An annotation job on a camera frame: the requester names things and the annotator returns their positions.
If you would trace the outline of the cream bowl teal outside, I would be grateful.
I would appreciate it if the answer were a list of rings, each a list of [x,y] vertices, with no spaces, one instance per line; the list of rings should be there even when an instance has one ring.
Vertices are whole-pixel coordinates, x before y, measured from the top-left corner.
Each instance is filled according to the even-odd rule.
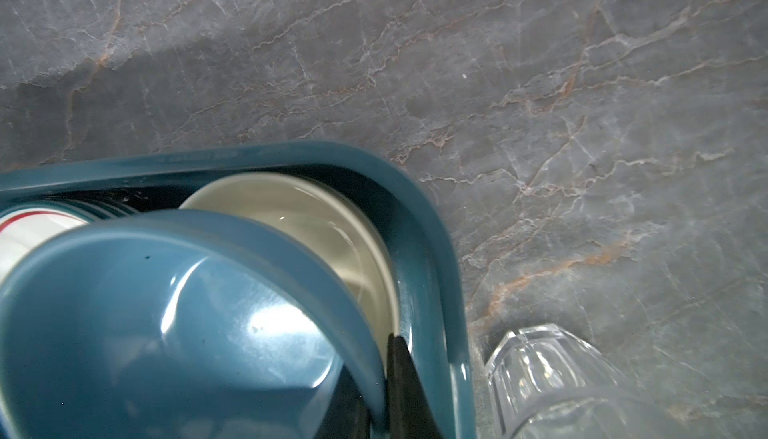
[[[350,199],[310,178],[259,171],[210,182],[180,207],[256,220],[303,244],[344,282],[387,356],[400,332],[395,273],[378,230]]]

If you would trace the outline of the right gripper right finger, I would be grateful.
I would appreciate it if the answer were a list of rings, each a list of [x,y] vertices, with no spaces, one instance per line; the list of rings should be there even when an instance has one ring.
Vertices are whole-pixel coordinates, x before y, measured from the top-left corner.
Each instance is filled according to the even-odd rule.
[[[387,407],[392,439],[442,438],[405,339],[390,334],[387,345]]]

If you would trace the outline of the blue bowl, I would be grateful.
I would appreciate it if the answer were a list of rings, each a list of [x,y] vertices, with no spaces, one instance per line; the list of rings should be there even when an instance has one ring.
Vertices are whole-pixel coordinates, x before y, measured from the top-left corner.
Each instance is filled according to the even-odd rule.
[[[5,438],[315,438],[343,367],[385,429],[382,357],[342,280],[227,214],[82,226],[1,285]]]

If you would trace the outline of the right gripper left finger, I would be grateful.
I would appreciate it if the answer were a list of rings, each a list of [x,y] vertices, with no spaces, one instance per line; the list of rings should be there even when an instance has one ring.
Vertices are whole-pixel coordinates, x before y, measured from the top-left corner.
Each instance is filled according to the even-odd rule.
[[[369,439],[370,422],[363,397],[347,368],[343,367],[315,438]]]

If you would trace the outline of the white plate red characters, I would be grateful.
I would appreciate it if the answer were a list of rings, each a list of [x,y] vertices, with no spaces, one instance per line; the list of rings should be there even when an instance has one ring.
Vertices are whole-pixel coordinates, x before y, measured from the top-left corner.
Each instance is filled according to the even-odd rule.
[[[33,249],[68,230],[139,210],[109,199],[44,198],[1,207],[1,281]]]

